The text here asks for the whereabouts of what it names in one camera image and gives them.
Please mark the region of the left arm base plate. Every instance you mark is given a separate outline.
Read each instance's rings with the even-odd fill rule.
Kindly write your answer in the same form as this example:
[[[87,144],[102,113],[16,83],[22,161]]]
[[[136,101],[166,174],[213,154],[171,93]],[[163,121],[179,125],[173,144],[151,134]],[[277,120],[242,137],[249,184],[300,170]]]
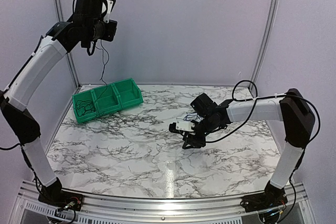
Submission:
[[[45,191],[39,192],[38,201],[58,207],[60,210],[80,211],[84,196],[78,193],[61,190],[54,196],[47,195]]]

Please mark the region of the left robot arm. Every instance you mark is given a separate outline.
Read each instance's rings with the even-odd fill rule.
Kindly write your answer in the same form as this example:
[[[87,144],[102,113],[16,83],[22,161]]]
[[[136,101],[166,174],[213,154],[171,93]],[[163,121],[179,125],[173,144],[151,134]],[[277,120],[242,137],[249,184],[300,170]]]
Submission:
[[[54,205],[66,202],[66,193],[47,159],[40,137],[40,125],[28,110],[29,102],[53,67],[77,45],[94,54],[98,41],[111,42],[117,22],[110,19],[116,0],[73,0],[72,14],[40,38],[10,84],[1,91],[1,113],[16,137],[28,167]]]

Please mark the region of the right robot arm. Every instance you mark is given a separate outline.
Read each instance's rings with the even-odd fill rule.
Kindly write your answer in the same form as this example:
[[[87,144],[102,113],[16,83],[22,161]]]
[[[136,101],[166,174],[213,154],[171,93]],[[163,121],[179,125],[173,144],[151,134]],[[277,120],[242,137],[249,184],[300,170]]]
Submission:
[[[217,104],[202,93],[191,103],[201,117],[199,122],[179,122],[178,132],[183,137],[183,148],[203,148],[220,142],[239,131],[250,121],[272,122],[282,126],[284,145],[276,169],[260,203],[271,207],[280,199],[280,190],[296,172],[308,145],[321,130],[321,116],[316,106],[304,98],[296,88],[284,93],[237,99],[232,96]]]

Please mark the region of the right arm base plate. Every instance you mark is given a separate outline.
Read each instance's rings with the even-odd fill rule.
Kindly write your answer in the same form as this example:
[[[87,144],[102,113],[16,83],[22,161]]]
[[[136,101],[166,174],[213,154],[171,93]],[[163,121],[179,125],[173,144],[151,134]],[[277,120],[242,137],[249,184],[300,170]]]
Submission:
[[[243,196],[240,206],[246,212],[260,211],[278,206],[283,206],[288,202],[284,189],[265,190],[263,193],[256,193]]]

